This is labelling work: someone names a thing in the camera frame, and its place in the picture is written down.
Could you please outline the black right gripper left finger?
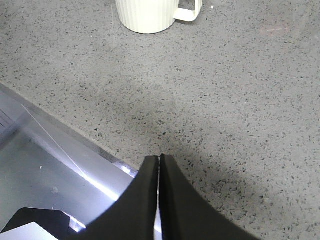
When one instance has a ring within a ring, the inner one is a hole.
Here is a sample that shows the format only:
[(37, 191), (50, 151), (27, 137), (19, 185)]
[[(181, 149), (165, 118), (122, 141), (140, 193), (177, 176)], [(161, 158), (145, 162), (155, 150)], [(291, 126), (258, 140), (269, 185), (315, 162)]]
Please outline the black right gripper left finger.
[(119, 199), (70, 240), (153, 240), (159, 157), (147, 156)]

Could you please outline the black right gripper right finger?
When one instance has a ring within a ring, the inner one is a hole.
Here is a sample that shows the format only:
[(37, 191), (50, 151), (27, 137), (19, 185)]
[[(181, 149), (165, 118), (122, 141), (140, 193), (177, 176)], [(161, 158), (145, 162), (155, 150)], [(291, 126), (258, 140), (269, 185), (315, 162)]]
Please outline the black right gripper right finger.
[(193, 188), (171, 155), (159, 160), (159, 211), (164, 240), (254, 240)]

